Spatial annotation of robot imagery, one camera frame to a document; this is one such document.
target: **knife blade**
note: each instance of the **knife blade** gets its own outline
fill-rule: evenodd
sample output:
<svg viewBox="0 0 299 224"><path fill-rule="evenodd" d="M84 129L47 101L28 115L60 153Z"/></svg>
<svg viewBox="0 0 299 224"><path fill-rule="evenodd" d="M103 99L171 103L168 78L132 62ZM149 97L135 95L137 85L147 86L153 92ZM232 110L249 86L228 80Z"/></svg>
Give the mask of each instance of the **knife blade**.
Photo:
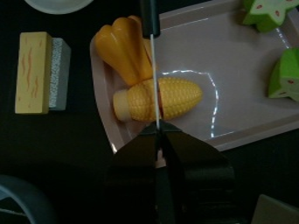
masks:
<svg viewBox="0 0 299 224"><path fill-rule="evenodd" d="M160 109L161 105L159 98L159 85L156 75L156 60L155 60L155 38L160 36L160 19L156 7L156 0L140 0L140 13L143 36L151 39L151 54L152 54L152 69L153 69L153 109L155 109L155 122L156 128L160 129Z"/></svg>

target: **yellow corn cob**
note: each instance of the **yellow corn cob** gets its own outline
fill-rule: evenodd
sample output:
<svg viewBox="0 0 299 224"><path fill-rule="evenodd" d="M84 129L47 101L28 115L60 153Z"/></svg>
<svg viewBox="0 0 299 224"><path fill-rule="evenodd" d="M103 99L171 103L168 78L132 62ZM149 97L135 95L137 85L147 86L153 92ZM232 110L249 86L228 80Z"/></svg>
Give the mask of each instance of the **yellow corn cob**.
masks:
<svg viewBox="0 0 299 224"><path fill-rule="evenodd" d="M201 100L200 87L183 78L164 77L157 80L161 104L160 115L169 120L185 114ZM144 80L128 90L113 95L116 118L121 122L155 120L155 87L153 79Z"/></svg>

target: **pink tray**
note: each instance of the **pink tray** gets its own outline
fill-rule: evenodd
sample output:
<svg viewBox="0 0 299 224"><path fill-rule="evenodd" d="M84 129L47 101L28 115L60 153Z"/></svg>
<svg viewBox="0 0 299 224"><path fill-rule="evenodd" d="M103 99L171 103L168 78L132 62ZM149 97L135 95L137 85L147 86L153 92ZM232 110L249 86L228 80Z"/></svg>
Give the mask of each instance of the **pink tray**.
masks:
<svg viewBox="0 0 299 224"><path fill-rule="evenodd" d="M241 25L243 17L240 0L195 4L160 15L155 41L159 75L189 79L204 93L195 109L168 122L220 151L299 127L298 102L267 98L273 65L283 50L299 46L298 11L269 33ZM112 95L127 86L99 58L93 39L89 56L97 111L117 151L145 124L115 118Z"/></svg>

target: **black surface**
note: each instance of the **black surface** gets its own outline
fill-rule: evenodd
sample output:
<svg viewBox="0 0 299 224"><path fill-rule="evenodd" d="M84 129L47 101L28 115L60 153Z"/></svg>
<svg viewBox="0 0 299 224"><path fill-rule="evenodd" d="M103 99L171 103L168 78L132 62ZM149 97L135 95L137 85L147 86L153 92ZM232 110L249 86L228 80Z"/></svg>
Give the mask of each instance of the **black surface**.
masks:
<svg viewBox="0 0 299 224"><path fill-rule="evenodd" d="M201 0L159 0L160 13ZM103 179L112 158L99 117L89 41L104 24L139 14L137 1L100 1L48 15L23 0L0 0L0 174L32 182L47 194L60 223L103 223ZM20 32L47 31L68 43L68 105L48 115L15 114ZM249 216L260 193L299 207L299 130L224 152L236 173L235 200Z"/></svg>

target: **toy corn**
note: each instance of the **toy corn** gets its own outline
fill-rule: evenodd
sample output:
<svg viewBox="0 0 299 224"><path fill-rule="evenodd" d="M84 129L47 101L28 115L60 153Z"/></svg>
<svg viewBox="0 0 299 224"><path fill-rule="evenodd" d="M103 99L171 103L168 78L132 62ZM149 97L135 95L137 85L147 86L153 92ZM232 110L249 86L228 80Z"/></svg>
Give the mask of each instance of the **toy corn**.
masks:
<svg viewBox="0 0 299 224"><path fill-rule="evenodd" d="M185 114L201 100L201 89L189 80L163 77L159 82L160 115L169 120ZM128 90L120 90L113 95L116 118L121 122L155 120L155 88L153 79L145 80Z"/></svg>
<svg viewBox="0 0 299 224"><path fill-rule="evenodd" d="M95 44L97 55L128 86L152 78L151 55L145 50L149 43L143 38L139 17L120 17L112 25L104 25L97 31Z"/></svg>

